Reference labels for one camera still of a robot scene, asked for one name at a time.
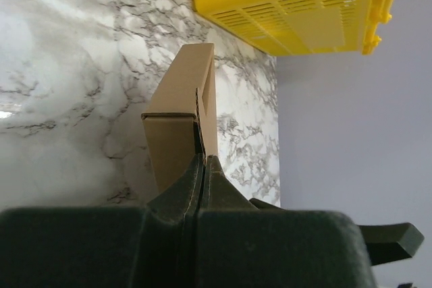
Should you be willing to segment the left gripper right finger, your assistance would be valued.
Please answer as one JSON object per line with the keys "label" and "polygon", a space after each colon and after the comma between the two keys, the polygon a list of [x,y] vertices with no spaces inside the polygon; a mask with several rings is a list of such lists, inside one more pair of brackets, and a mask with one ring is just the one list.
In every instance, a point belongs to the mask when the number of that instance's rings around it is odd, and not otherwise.
{"label": "left gripper right finger", "polygon": [[196,224],[197,287],[375,287],[360,229],[322,210],[258,209],[205,167]]}

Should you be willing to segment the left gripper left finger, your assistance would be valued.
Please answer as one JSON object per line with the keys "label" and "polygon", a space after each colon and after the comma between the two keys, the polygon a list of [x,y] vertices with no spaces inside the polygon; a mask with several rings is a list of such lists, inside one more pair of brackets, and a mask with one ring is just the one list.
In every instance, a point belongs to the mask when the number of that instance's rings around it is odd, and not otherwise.
{"label": "left gripper left finger", "polygon": [[13,208],[1,213],[2,287],[193,287],[205,166],[145,206]]}

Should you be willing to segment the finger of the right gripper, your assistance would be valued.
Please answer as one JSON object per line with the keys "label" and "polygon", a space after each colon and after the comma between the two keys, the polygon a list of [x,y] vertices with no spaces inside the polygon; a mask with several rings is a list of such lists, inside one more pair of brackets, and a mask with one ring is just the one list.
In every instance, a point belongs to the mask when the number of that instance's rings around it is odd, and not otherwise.
{"label": "finger of the right gripper", "polygon": [[411,259],[425,236],[412,223],[357,225],[372,266]]}

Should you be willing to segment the brown cardboard box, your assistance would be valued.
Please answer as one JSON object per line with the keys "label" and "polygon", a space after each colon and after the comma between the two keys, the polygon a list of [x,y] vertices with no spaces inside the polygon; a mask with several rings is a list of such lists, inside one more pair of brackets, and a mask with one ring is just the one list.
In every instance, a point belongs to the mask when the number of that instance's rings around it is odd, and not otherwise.
{"label": "brown cardboard box", "polygon": [[159,193],[180,178],[195,155],[218,154],[214,45],[184,45],[142,113]]}

